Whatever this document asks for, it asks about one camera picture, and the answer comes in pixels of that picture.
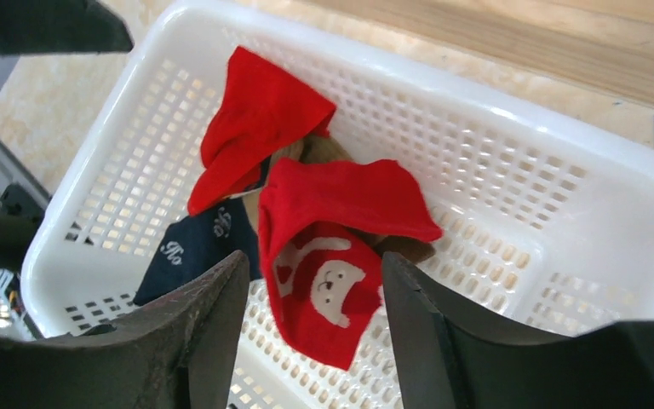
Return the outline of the white plastic basket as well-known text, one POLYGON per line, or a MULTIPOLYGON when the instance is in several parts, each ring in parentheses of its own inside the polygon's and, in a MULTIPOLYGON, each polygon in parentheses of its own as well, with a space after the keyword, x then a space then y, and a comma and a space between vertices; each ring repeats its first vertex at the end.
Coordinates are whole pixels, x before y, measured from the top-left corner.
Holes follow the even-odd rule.
POLYGON ((152 26, 49 204, 22 298, 46 337, 134 309, 238 47, 337 106, 352 158, 395 159, 444 229, 422 269, 518 322, 570 336, 654 320, 654 150, 422 63, 228 1, 152 26))

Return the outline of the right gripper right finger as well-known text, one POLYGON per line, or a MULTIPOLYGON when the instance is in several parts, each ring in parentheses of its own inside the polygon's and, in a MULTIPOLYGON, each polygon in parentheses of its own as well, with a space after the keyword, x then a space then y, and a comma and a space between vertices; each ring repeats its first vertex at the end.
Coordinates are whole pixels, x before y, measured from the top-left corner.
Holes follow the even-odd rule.
POLYGON ((382 258, 387 318, 407 408, 654 408, 654 321, 579 337, 521 324, 382 258))

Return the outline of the red sock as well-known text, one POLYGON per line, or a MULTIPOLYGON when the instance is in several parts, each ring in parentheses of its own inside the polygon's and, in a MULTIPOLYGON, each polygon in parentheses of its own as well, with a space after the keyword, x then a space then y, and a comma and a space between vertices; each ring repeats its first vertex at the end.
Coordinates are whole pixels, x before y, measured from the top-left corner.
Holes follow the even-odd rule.
POLYGON ((222 103, 200 147, 204 173, 187 202, 195 216, 263 186, 278 150, 326 137, 336 105, 283 68, 238 46, 227 63, 222 103))
POLYGON ((258 203, 261 271, 280 336, 327 366, 352 364, 381 306, 382 260, 363 233, 431 243, 442 229, 398 162, 279 160, 258 203))

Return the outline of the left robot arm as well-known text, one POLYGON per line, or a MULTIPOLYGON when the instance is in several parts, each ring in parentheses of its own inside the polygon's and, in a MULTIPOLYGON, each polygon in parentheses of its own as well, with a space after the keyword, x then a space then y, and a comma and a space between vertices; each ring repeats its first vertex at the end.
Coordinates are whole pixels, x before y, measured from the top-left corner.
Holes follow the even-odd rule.
MULTIPOLYGON (((123 20, 99 1, 0 1, 0 56, 127 53, 123 20)), ((0 268, 20 269, 40 219, 0 211, 0 268)))

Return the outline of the navy santa sock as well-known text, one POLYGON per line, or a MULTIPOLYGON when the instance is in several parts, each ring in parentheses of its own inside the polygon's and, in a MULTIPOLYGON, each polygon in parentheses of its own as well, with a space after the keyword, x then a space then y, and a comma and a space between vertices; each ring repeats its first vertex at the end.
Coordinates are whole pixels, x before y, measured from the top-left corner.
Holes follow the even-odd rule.
POLYGON ((258 240, 242 199, 227 199, 170 224, 135 293, 143 306, 196 279, 234 251, 249 259, 250 278, 262 278, 258 240))

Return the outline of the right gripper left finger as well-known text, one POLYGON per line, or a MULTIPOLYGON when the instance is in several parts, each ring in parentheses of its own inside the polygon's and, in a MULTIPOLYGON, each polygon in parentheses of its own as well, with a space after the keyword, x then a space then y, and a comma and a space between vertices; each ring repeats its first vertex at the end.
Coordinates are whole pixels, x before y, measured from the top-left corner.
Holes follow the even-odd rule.
POLYGON ((236 251, 82 335, 0 337, 0 408, 224 408, 249 285, 236 251))

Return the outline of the tan brown sock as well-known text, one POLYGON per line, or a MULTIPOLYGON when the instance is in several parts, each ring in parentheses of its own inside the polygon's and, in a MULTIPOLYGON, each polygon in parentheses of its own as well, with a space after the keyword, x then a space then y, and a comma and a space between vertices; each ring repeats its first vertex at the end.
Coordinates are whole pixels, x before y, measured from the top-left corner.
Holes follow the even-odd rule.
MULTIPOLYGON (((267 161, 268 169, 270 170, 280 158, 295 158, 305 164, 323 164, 336 160, 353 161, 349 153, 337 141, 315 135, 309 135, 275 152, 267 161)), ((250 226, 255 233, 258 230, 258 202, 262 190, 262 187, 258 187, 241 197, 250 226)), ((349 231, 361 238, 379 256, 385 252, 397 252, 408 261, 417 264, 435 255, 435 249, 431 244, 416 239, 377 235, 353 228, 349 228, 349 231)))

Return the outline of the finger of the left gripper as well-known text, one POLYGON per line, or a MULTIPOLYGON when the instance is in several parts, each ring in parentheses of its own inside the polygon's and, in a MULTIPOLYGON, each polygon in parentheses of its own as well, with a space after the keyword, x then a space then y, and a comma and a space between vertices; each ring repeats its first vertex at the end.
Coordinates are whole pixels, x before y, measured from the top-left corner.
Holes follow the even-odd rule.
POLYGON ((128 53, 125 22, 99 1, 0 1, 0 55, 128 53))

